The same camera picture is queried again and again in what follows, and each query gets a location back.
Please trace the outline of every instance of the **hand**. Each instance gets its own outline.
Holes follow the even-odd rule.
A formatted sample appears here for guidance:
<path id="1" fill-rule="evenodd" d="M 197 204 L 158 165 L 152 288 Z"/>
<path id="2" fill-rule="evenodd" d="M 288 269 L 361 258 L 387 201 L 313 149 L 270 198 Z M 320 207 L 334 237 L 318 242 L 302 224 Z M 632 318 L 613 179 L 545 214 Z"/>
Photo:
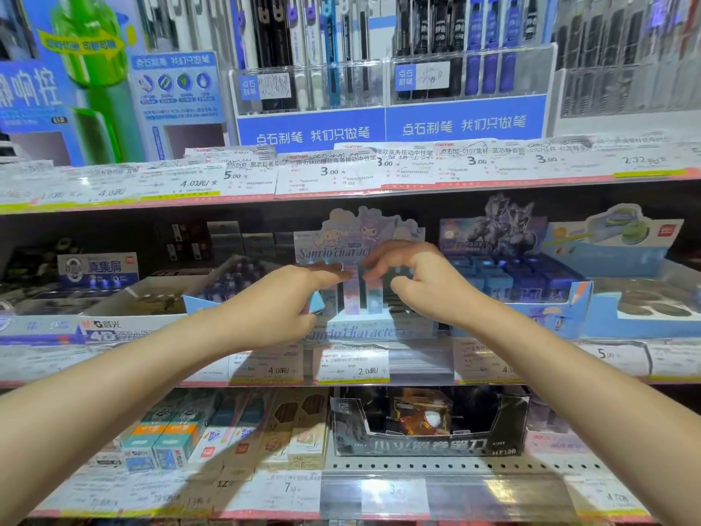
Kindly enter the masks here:
<path id="1" fill-rule="evenodd" d="M 396 266 L 413 268 L 414 278 L 394 277 L 392 291 L 412 310 L 441 323 L 456 325 L 464 320 L 466 305 L 482 295 L 435 245 L 426 242 L 384 242 L 363 261 L 363 267 L 371 269 L 363 278 L 371 281 Z"/>
<path id="2" fill-rule="evenodd" d="M 284 266 L 213 310 L 222 314 L 239 348 L 297 342 L 310 333 L 316 321 L 316 315 L 306 308 L 311 294 L 348 278 L 340 264 Z"/>

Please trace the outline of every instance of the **yellow arrow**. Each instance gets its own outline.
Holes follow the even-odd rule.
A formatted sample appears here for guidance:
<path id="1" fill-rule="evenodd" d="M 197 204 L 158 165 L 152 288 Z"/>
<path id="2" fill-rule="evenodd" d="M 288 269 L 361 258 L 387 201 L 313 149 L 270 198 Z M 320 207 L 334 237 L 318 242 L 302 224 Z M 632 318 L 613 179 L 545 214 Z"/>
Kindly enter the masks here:
<path id="1" fill-rule="evenodd" d="M 39 30 L 41 44 L 50 52 L 64 55 L 104 55 L 108 60 L 124 51 L 127 44 L 104 29 L 94 37 L 65 37 Z"/>

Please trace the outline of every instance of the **deli logo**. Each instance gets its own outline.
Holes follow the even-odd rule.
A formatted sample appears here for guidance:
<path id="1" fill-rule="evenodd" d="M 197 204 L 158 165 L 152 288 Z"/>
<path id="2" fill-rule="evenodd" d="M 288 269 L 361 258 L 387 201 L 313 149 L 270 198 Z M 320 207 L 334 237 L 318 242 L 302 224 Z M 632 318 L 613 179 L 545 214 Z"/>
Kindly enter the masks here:
<path id="1" fill-rule="evenodd" d="M 671 225 L 671 224 L 662 225 L 660 227 L 659 232 L 658 232 L 658 236 L 660 236 L 662 238 L 667 238 L 669 236 L 672 236 L 676 229 L 677 229 L 677 225 Z"/>

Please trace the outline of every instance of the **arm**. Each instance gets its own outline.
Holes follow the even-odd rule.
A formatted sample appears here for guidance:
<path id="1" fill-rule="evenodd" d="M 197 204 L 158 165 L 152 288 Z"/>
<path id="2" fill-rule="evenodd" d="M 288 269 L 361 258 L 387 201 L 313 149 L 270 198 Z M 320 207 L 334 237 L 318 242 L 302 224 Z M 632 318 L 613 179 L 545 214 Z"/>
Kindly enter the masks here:
<path id="1" fill-rule="evenodd" d="M 21 521 L 63 480 L 198 369 L 303 338 L 332 269 L 286 266 L 226 303 L 0 397 L 0 524 Z"/>
<path id="2" fill-rule="evenodd" d="M 392 289 L 412 309 L 472 333 L 501 356 L 666 526 L 701 516 L 701 416 L 477 291 L 431 244 L 387 242 L 376 278 L 414 268 Z"/>

